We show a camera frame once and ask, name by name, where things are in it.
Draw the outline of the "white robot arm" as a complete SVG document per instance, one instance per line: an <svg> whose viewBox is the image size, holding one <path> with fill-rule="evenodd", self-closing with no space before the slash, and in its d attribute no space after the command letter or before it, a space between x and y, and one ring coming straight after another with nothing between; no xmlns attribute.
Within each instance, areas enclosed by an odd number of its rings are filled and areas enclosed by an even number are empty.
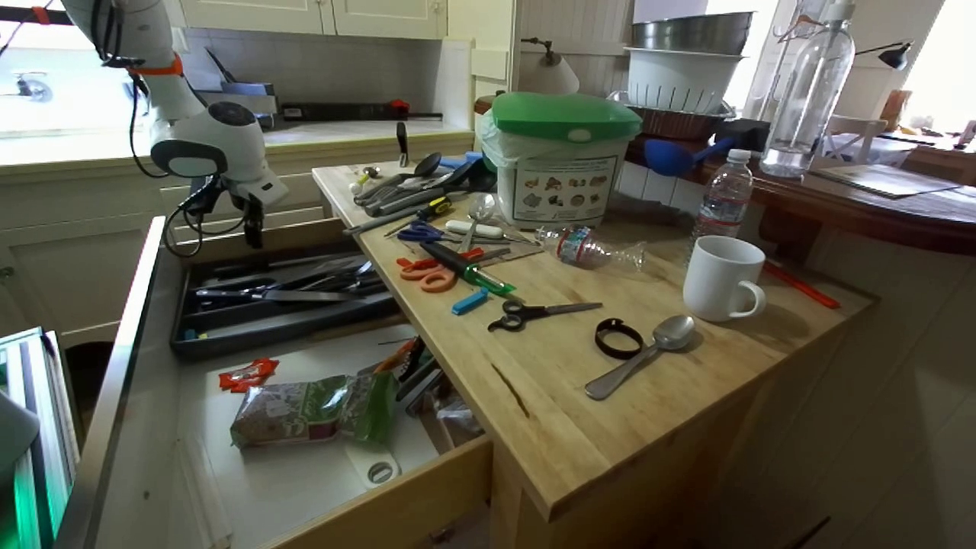
<svg viewBox="0 0 976 549"><path fill-rule="evenodd" d="M221 196L242 210L245 240L264 243L266 207L287 185L266 159L259 120L233 101L204 102L184 75L164 0L62 0L108 68L121 68L162 123L149 159L192 190L176 213L201 227Z"/></svg>

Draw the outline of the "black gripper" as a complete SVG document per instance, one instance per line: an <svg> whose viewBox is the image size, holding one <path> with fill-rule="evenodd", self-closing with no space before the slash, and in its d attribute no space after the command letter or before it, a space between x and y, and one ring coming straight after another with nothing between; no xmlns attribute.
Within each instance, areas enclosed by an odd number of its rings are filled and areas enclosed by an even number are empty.
<svg viewBox="0 0 976 549"><path fill-rule="evenodd" d="M251 193L204 183L185 197L179 216L199 237L242 232L251 247L264 243L266 205Z"/></svg>

